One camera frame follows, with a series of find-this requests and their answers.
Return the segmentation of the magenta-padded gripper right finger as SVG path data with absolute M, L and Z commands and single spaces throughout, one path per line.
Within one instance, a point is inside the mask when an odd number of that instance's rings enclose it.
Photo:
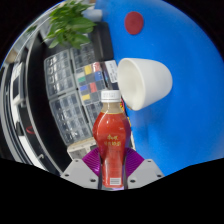
M 136 189 L 164 177 L 152 159 L 144 159 L 134 149 L 128 148 L 124 166 L 124 188 Z

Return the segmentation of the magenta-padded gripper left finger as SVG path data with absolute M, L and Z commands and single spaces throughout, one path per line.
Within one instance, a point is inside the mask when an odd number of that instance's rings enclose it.
M 61 177 L 84 188 L 101 189 L 101 160 L 95 148 L 82 159 L 74 159 Z

